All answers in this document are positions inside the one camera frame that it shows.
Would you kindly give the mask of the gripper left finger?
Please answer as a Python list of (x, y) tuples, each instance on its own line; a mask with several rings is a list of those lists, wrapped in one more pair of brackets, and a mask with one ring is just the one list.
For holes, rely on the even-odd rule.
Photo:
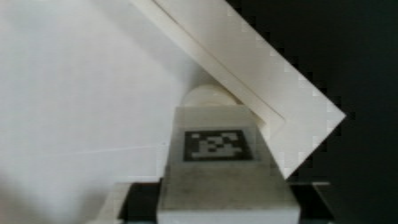
[(159, 197), (159, 182), (118, 183), (96, 218), (88, 224), (159, 224)]

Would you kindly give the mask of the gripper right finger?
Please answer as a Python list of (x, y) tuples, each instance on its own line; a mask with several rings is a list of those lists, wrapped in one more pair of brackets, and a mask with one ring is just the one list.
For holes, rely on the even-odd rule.
[(329, 182), (292, 182), (301, 205), (299, 224), (356, 224), (349, 205)]

